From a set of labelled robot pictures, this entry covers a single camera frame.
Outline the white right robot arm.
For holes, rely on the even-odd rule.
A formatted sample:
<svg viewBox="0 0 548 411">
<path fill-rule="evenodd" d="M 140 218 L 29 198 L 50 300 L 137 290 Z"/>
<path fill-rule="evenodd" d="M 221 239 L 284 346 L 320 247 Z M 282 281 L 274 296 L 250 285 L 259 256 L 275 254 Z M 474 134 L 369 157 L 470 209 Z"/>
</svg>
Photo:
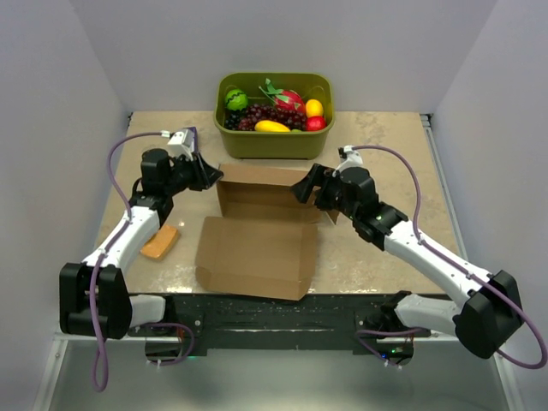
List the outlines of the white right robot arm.
<svg viewBox="0 0 548 411">
<path fill-rule="evenodd" d="M 342 213 L 362 240 L 413 266 L 449 297 L 404 295 L 381 316 L 387 334 L 399 337 L 409 328 L 441 331 L 488 359 L 521 327 L 516 280 L 506 271 L 491 274 L 466 262 L 415 229 L 404 213 L 379 200 L 367 169 L 314 164 L 291 192 L 301 203 Z"/>
</svg>

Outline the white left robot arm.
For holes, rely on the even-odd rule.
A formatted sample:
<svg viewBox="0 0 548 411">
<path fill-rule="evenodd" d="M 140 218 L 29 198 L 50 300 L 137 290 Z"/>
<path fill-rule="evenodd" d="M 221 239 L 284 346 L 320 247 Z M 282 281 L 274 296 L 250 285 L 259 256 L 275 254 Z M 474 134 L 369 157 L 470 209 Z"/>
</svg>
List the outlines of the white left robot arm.
<svg viewBox="0 0 548 411">
<path fill-rule="evenodd" d="M 129 208 L 114 230 L 80 263 L 67 263 L 60 271 L 60 328 L 65 334 L 120 339 L 142 325 L 159 336 L 176 329 L 177 315 L 165 298 L 131 295 L 124 273 L 163 227 L 174 197 L 187 189 L 213 187 L 223 172 L 196 152 L 172 157 L 164 149 L 151 149 L 142 156 L 140 173 Z"/>
</svg>

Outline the brown cardboard box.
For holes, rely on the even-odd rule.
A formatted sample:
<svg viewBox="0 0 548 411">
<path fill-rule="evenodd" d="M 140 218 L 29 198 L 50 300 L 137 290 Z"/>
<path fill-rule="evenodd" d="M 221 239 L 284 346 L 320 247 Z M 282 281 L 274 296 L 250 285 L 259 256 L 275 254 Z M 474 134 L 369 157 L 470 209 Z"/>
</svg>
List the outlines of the brown cardboard box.
<svg viewBox="0 0 548 411">
<path fill-rule="evenodd" d="M 316 272 L 322 217 L 336 221 L 291 187 L 303 170 L 223 164 L 216 184 L 221 214 L 205 218 L 195 277 L 206 291 L 298 301 Z"/>
</svg>

